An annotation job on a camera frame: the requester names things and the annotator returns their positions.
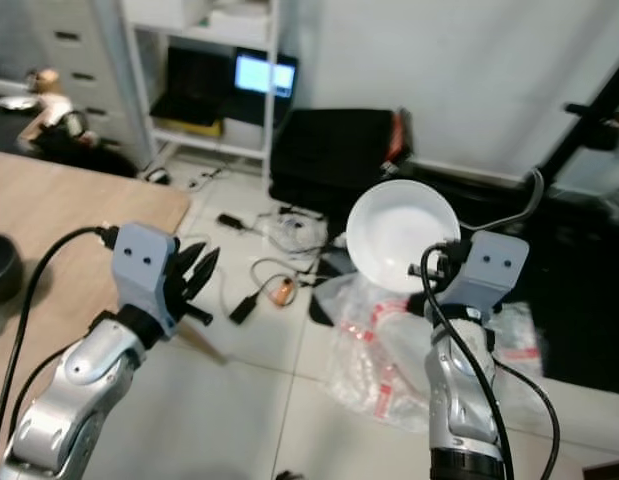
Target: electrical cord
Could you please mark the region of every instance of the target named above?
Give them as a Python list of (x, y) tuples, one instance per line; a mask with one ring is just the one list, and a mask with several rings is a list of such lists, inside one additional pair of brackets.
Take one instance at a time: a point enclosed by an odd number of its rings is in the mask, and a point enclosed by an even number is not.
[(267, 240), (269, 240), (269, 243), (271, 243), (274, 247), (276, 247), (281, 252), (286, 253), (287, 255), (302, 255), (305, 253), (313, 253), (313, 252), (320, 251), (324, 247), (324, 245), (317, 245), (315, 247), (300, 248), (297, 250), (293, 250), (293, 249), (289, 249), (285, 247), (276, 239), (276, 237), (274, 237), (273, 235), (269, 235), (268, 233), (262, 230), (259, 230), (257, 228), (248, 228), (247, 231), (255, 233), (256, 235), (260, 235), (263, 238), (266, 238)]
[[(276, 273), (271, 275), (270, 277), (268, 277), (266, 280), (262, 281), (260, 280), (260, 278), (258, 277), (258, 275), (256, 274), (256, 267), (258, 265), (261, 265), (263, 263), (276, 263), (278, 265), (280, 265), (283, 268), (286, 268), (288, 270), (291, 270), (293, 272), (293, 275), (287, 275), (284, 273)], [(264, 293), (267, 298), (274, 304), (280, 306), (280, 307), (288, 307), (289, 305), (291, 305), (294, 300), (296, 299), (296, 296), (298, 295), (298, 276), (303, 274), (303, 272), (301, 270), (298, 270), (296, 267), (294, 267), (293, 265), (290, 265), (287, 262), (284, 262), (282, 260), (278, 260), (277, 258), (273, 258), (273, 257), (266, 257), (266, 258), (260, 258), (258, 260), (256, 260), (254, 263), (251, 264), (251, 267), (249, 268), (249, 275), (251, 276), (251, 280), (253, 280), (253, 283), (256, 284), (256, 286), (258, 287), (258, 293)], [(291, 283), (293, 285), (293, 290), (291, 292), (291, 294), (289, 295), (289, 298), (287, 298), (285, 300), (285, 302), (282, 305), (279, 305), (276, 302), (276, 299), (273, 297), (273, 293), (271, 292), (271, 290), (269, 290), (269, 285), (277, 279), (289, 279), (291, 280)]]
[(509, 223), (519, 222), (521, 220), (525, 220), (533, 212), (536, 211), (538, 205), (540, 205), (540, 201), (542, 200), (542, 196), (545, 190), (545, 179), (540, 173), (540, 170), (534, 168), (531, 170), (531, 174), (534, 178), (533, 192), (531, 193), (531, 198), (529, 199), (529, 203), (524, 208), (524, 210), (516, 215), (512, 215), (510, 217), (501, 218), (500, 220), (495, 220), (493, 222), (485, 223), (483, 225), (469, 225), (468, 223), (459, 222), (460, 226), (466, 228), (467, 230), (471, 230), (475, 232), (477, 230), (491, 230), (494, 228), (502, 227)]
[(497, 358), (493, 359), (494, 363), (503, 371), (513, 375), (521, 382), (525, 383), (529, 388), (531, 388), (540, 400), (545, 404), (547, 408), (547, 412), (549, 413), (549, 417), (551, 418), (551, 429), (553, 439), (551, 441), (551, 452), (549, 453), (549, 459), (547, 460), (547, 464), (545, 465), (545, 469), (542, 472), (542, 476), (540, 480), (548, 480), (551, 476), (551, 472), (553, 472), (553, 468), (556, 465), (556, 461), (558, 460), (558, 452), (560, 451), (560, 422), (558, 420), (558, 414), (556, 413), (556, 409), (553, 407), (551, 400), (545, 393), (545, 391), (540, 388), (537, 384), (535, 384), (530, 378), (526, 377), (524, 374), (519, 371), (505, 365)]
[(57, 350), (51, 355), (49, 355), (33, 370), (33, 372), (31, 372), (31, 374), (25, 381), (24, 385), (20, 389), (20, 392), (18, 393), (18, 397), (16, 398), (16, 403), (14, 403), (13, 405), (13, 410), (11, 411), (11, 421), (9, 422), (9, 437), (11, 437), (16, 431), (16, 427), (18, 426), (18, 416), (20, 415), (20, 409), (22, 408), (22, 403), (25, 400), (25, 396), (27, 395), (27, 392), (31, 388), (31, 384), (33, 384), (36, 377), (40, 375), (40, 373), (47, 367), (47, 365), (49, 365), (56, 358), (58, 358), (63, 353), (65, 353), (67, 349), (74, 343), (75, 342), (72, 342), (69, 345), (65, 345), (60, 350)]
[(22, 342), (24, 340), (25, 332), (27, 330), (27, 321), (29, 319), (29, 311), (31, 310), (31, 303), (33, 302), (33, 296), (35, 294), (36, 287), (38, 286), (38, 282), (40, 281), (40, 277), (42, 277), (42, 273), (45, 267), (51, 261), (51, 258), (58, 252), (58, 250), (60, 250), (65, 244), (69, 243), (71, 240), (86, 233), (95, 233), (102, 236), (105, 231), (106, 229), (102, 227), (83, 227), (74, 230), (73, 232), (68, 233), (67, 235), (56, 241), (51, 246), (51, 248), (47, 250), (47, 253), (45, 253), (42, 259), (38, 262), (38, 265), (36, 265), (36, 268), (33, 271), (33, 275), (31, 276), (31, 280), (29, 281), (29, 285), (27, 285), (27, 290), (20, 313), (20, 320), (18, 322), (18, 329), (16, 331), (13, 348), (9, 357), (9, 363), (7, 364), (7, 370), (5, 371), (5, 379), (3, 381), (2, 389), (0, 391), (0, 430), (2, 428), (5, 410), (7, 409), (9, 391), (11, 390), (11, 384), (13, 383), (13, 377), (16, 371), (16, 364), (18, 362), (18, 357), (20, 356), (20, 349), (22, 348)]
[(210, 184), (214, 180), (216, 179), (219, 180), (221, 177), (219, 177), (218, 175), (220, 175), (224, 171), (225, 171), (224, 168), (216, 168), (211, 173), (207, 173), (207, 172), (201, 173), (200, 177), (205, 179), (205, 181), (202, 183), (199, 183), (198, 180), (194, 177), (190, 178), (189, 181), (187, 182), (187, 192), (188, 193), (200, 192), (203, 188), (205, 188), (208, 184)]
[(453, 339), (454, 342), (456, 342), (456, 345), (458, 345), (458, 348), (460, 349), (460, 351), (467, 358), (467, 361), (469, 362), (469, 364), (471, 365), (471, 368), (476, 374), (478, 383), (480, 383), (480, 387), (482, 388), (482, 391), (485, 394), (487, 403), (489, 404), (489, 407), (491, 408), (491, 412), (493, 414), (496, 428), (498, 430), (498, 436), (500, 438), (500, 447), (502, 449), (502, 457), (503, 457), (502, 459), (503, 459), (504, 466), (505, 466), (506, 479), (514, 480), (513, 459), (511, 457), (511, 446), (509, 445), (509, 437), (507, 436), (507, 429), (505, 427), (505, 422), (502, 418), (502, 414), (500, 413), (500, 408), (498, 408), (498, 401), (496, 400), (496, 396), (494, 395), (491, 385), (489, 385), (489, 381), (487, 380), (487, 377), (482, 371), (482, 368), (480, 367), (478, 360), (476, 360), (476, 357), (473, 355), (473, 353), (471, 352), (471, 350), (469, 349), (465, 341), (458, 334), (454, 326), (451, 324), (451, 322), (447, 319), (447, 317), (445, 317), (444, 313), (442, 312), (442, 308), (440, 307), (440, 304), (438, 303), (438, 300), (436, 299), (436, 296), (431, 287), (431, 280), (429, 278), (429, 271), (427, 268), (429, 264), (429, 256), (434, 251), (444, 252), (446, 248), (447, 248), (447, 244), (436, 243), (426, 248), (425, 251), (423, 252), (422, 257), (420, 259), (420, 270), (421, 270), (420, 275), (422, 278), (422, 285), (424, 287), (424, 292), (427, 297), (427, 300), (429, 301), (429, 303), (431, 304), (431, 307), (433, 308), (435, 312), (436, 317), (438, 318), (438, 320), (440, 320), (440, 323), (442, 323), (442, 325), (444, 326), (445, 330), (447, 331), (447, 334)]

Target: black robotic finger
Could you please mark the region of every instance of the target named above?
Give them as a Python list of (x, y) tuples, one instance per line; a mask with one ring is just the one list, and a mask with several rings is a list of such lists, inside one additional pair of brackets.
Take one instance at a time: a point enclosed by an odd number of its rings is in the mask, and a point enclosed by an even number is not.
[(184, 275), (187, 270), (196, 262), (207, 244), (205, 242), (194, 243), (178, 253), (176, 257), (175, 273)]
[(182, 297), (185, 300), (191, 300), (198, 292), (202, 290), (211, 275), (213, 274), (213, 270), (216, 268), (216, 264), (218, 263), (218, 257), (220, 255), (220, 247), (215, 248), (207, 255), (203, 257), (202, 260), (194, 267), (193, 275), (187, 282), (187, 286), (182, 294)]

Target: wire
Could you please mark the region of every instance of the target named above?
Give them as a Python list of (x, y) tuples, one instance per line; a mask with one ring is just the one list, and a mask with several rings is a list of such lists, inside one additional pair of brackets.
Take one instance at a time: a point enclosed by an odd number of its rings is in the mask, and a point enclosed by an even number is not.
[(9, 391), (11, 390), (11, 384), (13, 383), (13, 376), (16, 371), (16, 364), (20, 355), (20, 349), (22, 348), (25, 331), (27, 330), (27, 321), (29, 319), (29, 311), (31, 310), (31, 303), (33, 301), (36, 287), (38, 285), (38, 282), (40, 281), (40, 277), (42, 276), (45, 267), (51, 261), (51, 258), (58, 252), (58, 250), (60, 250), (65, 244), (69, 243), (74, 238), (79, 237), (80, 235), (84, 235), (86, 233), (101, 234), (102, 231), (102, 227), (84, 227), (68, 233), (67, 235), (56, 241), (51, 246), (51, 248), (47, 250), (47, 253), (45, 253), (40, 262), (38, 262), (38, 265), (36, 265), (36, 268), (33, 271), (33, 275), (31, 276), (31, 280), (29, 281), (29, 285), (27, 286), (27, 291), (25, 293), (25, 298), (20, 313), (18, 330), (16, 331), (13, 348), (9, 357), (9, 363), (7, 364), (7, 370), (5, 371), (5, 379), (2, 384), (2, 390), (0, 391), (0, 429), (2, 428), (5, 410), (7, 409)]
[(476, 360), (476, 357), (473, 355), (473, 353), (471, 353), (471, 350), (469, 349), (465, 341), (462, 339), (462, 337), (458, 334), (458, 332), (456, 331), (454, 326), (451, 324), (451, 322), (447, 319), (447, 317), (445, 317), (444, 313), (442, 312), (442, 308), (440, 307), (440, 304), (438, 303), (438, 300), (436, 299), (436, 296), (431, 287), (431, 280), (429, 279), (429, 270), (427, 268), (429, 264), (429, 256), (434, 251), (444, 252), (446, 246), (447, 245), (444, 243), (436, 243), (426, 248), (425, 251), (423, 252), (422, 257), (420, 259), (420, 270), (421, 270), (420, 276), (422, 278), (422, 285), (424, 287), (427, 300), (431, 304), (431, 307), (433, 308), (436, 314), (436, 317), (440, 320), (440, 323), (442, 323), (442, 325), (444, 326), (445, 330), (447, 331), (447, 334), (449, 334), (449, 336), (454, 340), (454, 342), (456, 342), (456, 345), (458, 345), (458, 348), (460, 349), (460, 351), (467, 358), (467, 361), (469, 362), (469, 364), (471, 365), (471, 368), (476, 374), (476, 378), (478, 379), (478, 383), (480, 383), (480, 387), (482, 388), (482, 391), (485, 394), (487, 403), (489, 404), (489, 407), (491, 408), (491, 412), (493, 414), (493, 418), (496, 423), (496, 428), (498, 429), (498, 436), (500, 437), (500, 446), (502, 449), (502, 457), (503, 457), (503, 462), (505, 464), (506, 479), (514, 480), (513, 459), (511, 457), (511, 446), (509, 445), (509, 437), (507, 436), (507, 429), (505, 427), (505, 422), (502, 418), (502, 414), (500, 413), (500, 409), (498, 408), (498, 401), (496, 400), (493, 390), (491, 389), (491, 385), (489, 385), (489, 381), (487, 380), (487, 377), (482, 371), (482, 368), (480, 367), (478, 360)]
[(533, 192), (531, 193), (529, 203), (527, 203), (527, 206), (522, 212), (510, 217), (501, 218), (500, 220), (485, 223), (484, 225), (469, 225), (468, 223), (460, 222), (460, 226), (473, 232), (476, 230), (491, 230), (509, 223), (519, 222), (520, 220), (524, 220), (531, 216), (531, 214), (538, 208), (538, 205), (540, 205), (540, 201), (542, 200), (545, 190), (545, 179), (543, 178), (542, 173), (540, 173), (540, 170), (534, 168), (531, 170), (531, 174), (534, 178)]
[[(258, 225), (258, 222), (260, 222), (261, 219), (265, 218), (265, 217), (271, 217), (273, 215), (277, 215), (279, 219), (284, 218), (285, 216), (291, 216), (291, 218), (293, 219), (294, 216), (301, 216), (304, 218), (307, 218), (309, 220), (311, 220), (313, 222), (313, 238), (316, 240), (316, 244), (313, 246), (304, 246), (300, 243), (299, 239), (298, 239), (298, 235), (297, 232), (295, 231), (296, 228), (292, 227), (292, 229), (294, 230), (292, 235), (289, 235), (289, 232), (286, 231), (287, 229), (283, 229), (283, 232), (285, 233), (285, 235), (287, 237), (290, 238), (290, 240), (294, 243), (295, 248), (288, 248), (286, 246), (284, 246), (282, 243), (280, 243), (280, 241), (278, 241), (278, 239), (274, 236), (274, 235), (270, 235), (268, 232), (265, 232), (263, 230), (260, 230), (258, 228), (256, 228), (256, 226)], [(322, 250), (325, 246), (325, 243), (327, 241), (327, 235), (325, 235), (324, 238), (322, 239), (318, 239), (319, 236), (319, 232), (318, 232), (318, 223), (321, 222), (323, 220), (323, 217), (315, 217), (313, 215), (310, 215), (308, 213), (305, 213), (301, 210), (295, 209), (293, 206), (290, 207), (280, 207), (278, 209), (278, 213), (260, 213), (257, 215), (256, 217), (256, 221), (254, 222), (252, 227), (246, 227), (246, 230), (252, 233), (255, 233), (256, 235), (260, 235), (261, 237), (266, 238), (267, 240), (269, 240), (269, 242), (276, 247), (278, 250), (280, 250), (281, 252), (287, 254), (287, 255), (303, 255), (303, 254), (307, 254), (307, 253), (314, 253), (314, 252), (319, 252), (320, 250)]]
[[(262, 263), (265, 262), (269, 262), (269, 263), (276, 263), (286, 269), (289, 269), (293, 272), (293, 275), (286, 275), (284, 273), (276, 273), (274, 275), (271, 275), (269, 278), (267, 278), (266, 280), (262, 281), (260, 280), (260, 278), (258, 277), (258, 275), (256, 275), (256, 267)], [(291, 305), (294, 300), (296, 299), (296, 296), (298, 295), (298, 276), (303, 274), (302, 271), (298, 270), (297, 268), (295, 268), (293, 265), (288, 264), (287, 262), (284, 262), (282, 260), (278, 260), (277, 258), (261, 258), (259, 260), (256, 260), (253, 264), (251, 264), (251, 267), (249, 268), (249, 275), (251, 275), (251, 279), (253, 280), (253, 283), (256, 284), (256, 286), (258, 287), (258, 293), (264, 293), (267, 298), (274, 304), (280, 306), (280, 307), (288, 307), (289, 305)], [(289, 279), (291, 280), (291, 283), (293, 284), (293, 290), (291, 292), (291, 295), (289, 295), (289, 298), (286, 299), (285, 303), (283, 303), (282, 305), (279, 305), (276, 301), (276, 299), (273, 297), (273, 293), (271, 292), (271, 290), (269, 290), (269, 285), (274, 281), (277, 280), (278, 278), (281, 279)]]
[(513, 375), (521, 382), (527, 384), (535, 393), (540, 397), (540, 400), (547, 407), (547, 412), (549, 413), (549, 417), (551, 418), (551, 429), (553, 439), (551, 441), (551, 453), (549, 454), (549, 459), (547, 460), (547, 464), (545, 465), (545, 469), (542, 472), (542, 476), (540, 480), (548, 480), (551, 476), (551, 472), (553, 472), (553, 468), (556, 465), (556, 461), (558, 460), (558, 452), (560, 451), (560, 422), (558, 420), (558, 414), (556, 413), (556, 409), (553, 407), (551, 400), (545, 393), (545, 391), (540, 388), (537, 384), (535, 384), (530, 378), (526, 377), (522, 373), (513, 368), (505, 365), (497, 358), (493, 359), (494, 363), (500, 367), (501, 370)]
[(255, 233), (256, 235), (260, 235), (261, 237), (266, 238), (267, 240), (269, 240), (269, 242), (276, 247), (278, 250), (280, 250), (283, 253), (286, 253), (287, 255), (301, 255), (304, 253), (311, 253), (311, 252), (316, 252), (316, 251), (320, 251), (324, 245), (317, 245), (315, 247), (309, 247), (309, 248), (302, 248), (302, 249), (298, 249), (298, 250), (292, 250), (289, 249), (285, 246), (283, 246), (278, 240), (276, 240), (276, 238), (273, 235), (269, 235), (266, 232), (263, 232), (262, 230), (258, 230), (257, 228), (249, 228), (248, 230), (249, 232)]
[(216, 266), (216, 272), (220, 274), (220, 285), (218, 286), (218, 300), (220, 303), (220, 310), (222, 311), (222, 314), (225, 316), (225, 318), (229, 318), (229, 316), (231, 315), (231, 311), (229, 310), (229, 307), (227, 306), (227, 302), (225, 300), (225, 281), (227, 279), (227, 274), (220, 266)]
[(14, 403), (13, 405), (13, 410), (11, 411), (11, 421), (9, 422), (9, 437), (11, 437), (16, 431), (16, 427), (18, 426), (18, 416), (20, 415), (20, 409), (22, 408), (22, 403), (25, 400), (25, 396), (27, 395), (29, 388), (31, 388), (31, 384), (34, 382), (36, 377), (40, 375), (40, 373), (45, 369), (45, 367), (47, 367), (47, 365), (49, 365), (56, 358), (65, 353), (65, 351), (67, 351), (67, 349), (74, 343), (75, 342), (70, 343), (69, 345), (65, 345), (60, 350), (57, 350), (51, 355), (49, 355), (33, 370), (33, 372), (31, 372), (31, 374), (27, 378), (27, 381), (25, 381), (24, 385), (20, 389), (20, 393), (18, 393), (16, 403)]
[(216, 168), (213, 172), (207, 173), (203, 172), (200, 174), (201, 178), (204, 178), (205, 181), (202, 183), (198, 183), (196, 177), (192, 177), (187, 182), (187, 193), (197, 193), (200, 192), (203, 188), (205, 188), (208, 184), (213, 182), (214, 180), (220, 180), (224, 177), (219, 177), (222, 172), (224, 172), (224, 168)]

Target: black pot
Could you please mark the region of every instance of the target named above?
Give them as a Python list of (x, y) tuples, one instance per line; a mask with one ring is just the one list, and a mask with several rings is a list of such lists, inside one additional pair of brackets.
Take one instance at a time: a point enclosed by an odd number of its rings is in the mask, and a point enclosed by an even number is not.
[(14, 297), (22, 287), (24, 268), (13, 242), (0, 235), (0, 303)]

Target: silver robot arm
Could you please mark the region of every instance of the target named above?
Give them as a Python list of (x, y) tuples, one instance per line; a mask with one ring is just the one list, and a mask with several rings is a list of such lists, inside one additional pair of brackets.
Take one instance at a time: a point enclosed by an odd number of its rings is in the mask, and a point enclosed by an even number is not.
[[(518, 238), (485, 231), (474, 234), (471, 242), (466, 261), (436, 299), (492, 385), (494, 339), (483, 325), (515, 286), (529, 246)], [(474, 370), (428, 304), (425, 316), (434, 324), (425, 360), (431, 388), (431, 478), (503, 479), (498, 431)]]
[(120, 228), (113, 246), (120, 310), (102, 312), (90, 333), (64, 352), (51, 384), (10, 439), (0, 480), (81, 478), (107, 415), (129, 390), (147, 350), (170, 339), (186, 313), (211, 322), (187, 300), (211, 277), (219, 250), (205, 255), (186, 281), (204, 244), (178, 252), (179, 243), (151, 227)]

